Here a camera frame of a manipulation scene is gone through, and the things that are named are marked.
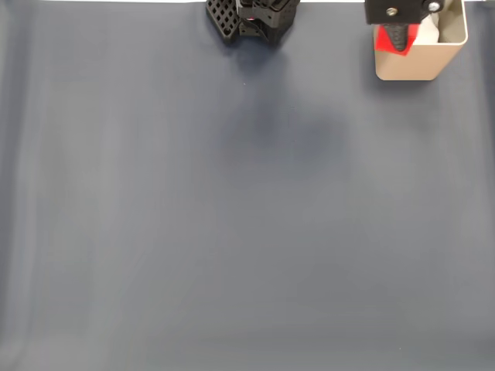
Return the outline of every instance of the gray fabric surface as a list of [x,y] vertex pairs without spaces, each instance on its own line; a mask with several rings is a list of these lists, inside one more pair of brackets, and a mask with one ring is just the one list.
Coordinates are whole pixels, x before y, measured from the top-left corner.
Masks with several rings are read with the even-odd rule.
[[493,370],[495,18],[468,9],[431,83],[376,78],[362,5],[301,5],[276,51],[203,4],[14,12],[0,368]]

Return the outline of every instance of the black mechanical part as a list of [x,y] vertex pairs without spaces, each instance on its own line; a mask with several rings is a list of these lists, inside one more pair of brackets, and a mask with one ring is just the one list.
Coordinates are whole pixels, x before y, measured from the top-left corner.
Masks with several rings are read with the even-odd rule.
[[235,0],[207,0],[207,14],[226,44],[239,36],[240,19]]
[[388,38],[398,52],[408,46],[408,25],[384,25]]
[[207,0],[207,13],[225,43],[258,36],[278,45],[291,27],[300,0]]
[[419,24],[431,13],[440,12],[445,0],[365,0],[366,21],[383,25],[394,48],[408,45],[409,25]]

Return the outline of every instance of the black 3d-printed part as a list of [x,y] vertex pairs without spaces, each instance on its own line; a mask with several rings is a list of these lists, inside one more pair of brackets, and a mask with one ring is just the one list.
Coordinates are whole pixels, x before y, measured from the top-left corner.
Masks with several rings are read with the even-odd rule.
[[277,46],[287,30],[290,29],[291,25],[292,22],[273,29],[259,19],[255,19],[254,21],[242,19],[240,30],[241,36],[260,36],[269,45]]
[[285,28],[285,25],[294,22],[295,11],[299,2],[300,0],[281,0],[266,8],[263,3],[255,0],[252,5],[252,14],[270,28]]
[[224,43],[233,43],[238,38],[240,19],[235,0],[207,0],[207,14]]
[[[366,21],[373,25],[421,23],[422,3],[423,0],[365,0]],[[397,13],[390,16],[388,9],[397,9]]]
[[401,52],[408,45],[409,25],[384,25],[394,48]]

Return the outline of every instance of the red object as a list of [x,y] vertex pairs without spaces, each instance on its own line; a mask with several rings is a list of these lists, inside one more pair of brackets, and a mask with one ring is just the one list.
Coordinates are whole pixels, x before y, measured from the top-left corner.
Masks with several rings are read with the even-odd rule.
[[385,31],[385,28],[383,26],[378,26],[377,42],[374,45],[374,49],[379,52],[388,52],[388,53],[398,54],[400,56],[406,56],[409,53],[412,43],[416,40],[416,36],[418,35],[418,28],[419,25],[409,25],[408,45],[404,50],[399,52],[392,45],[392,41],[390,41],[387,31]]

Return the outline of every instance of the metal screw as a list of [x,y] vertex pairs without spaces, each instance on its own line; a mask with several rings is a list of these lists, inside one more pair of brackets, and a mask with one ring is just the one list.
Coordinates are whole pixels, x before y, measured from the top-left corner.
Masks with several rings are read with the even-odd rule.
[[397,15],[397,13],[398,13],[397,8],[389,8],[389,9],[387,9],[387,15],[389,17],[393,17],[393,16]]
[[438,10],[440,10],[440,4],[438,2],[430,2],[428,4],[428,10],[432,13],[437,12]]

